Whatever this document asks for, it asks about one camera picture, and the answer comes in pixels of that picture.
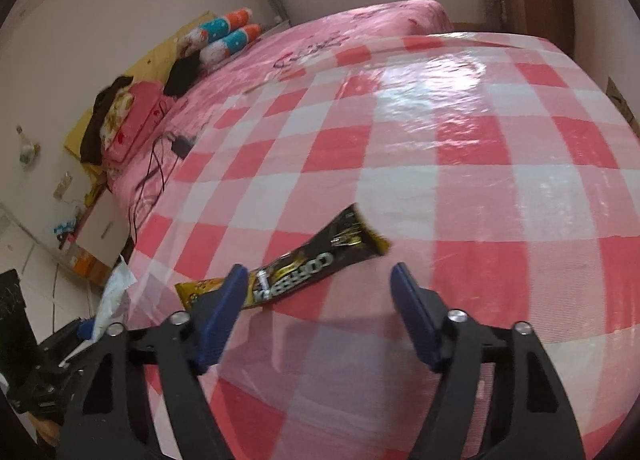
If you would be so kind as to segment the person's left hand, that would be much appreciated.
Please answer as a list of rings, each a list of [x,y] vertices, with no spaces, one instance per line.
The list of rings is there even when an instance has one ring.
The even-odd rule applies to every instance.
[[[48,445],[56,448],[60,440],[61,425],[51,420],[42,420],[27,412],[29,422],[35,428],[37,435]]]

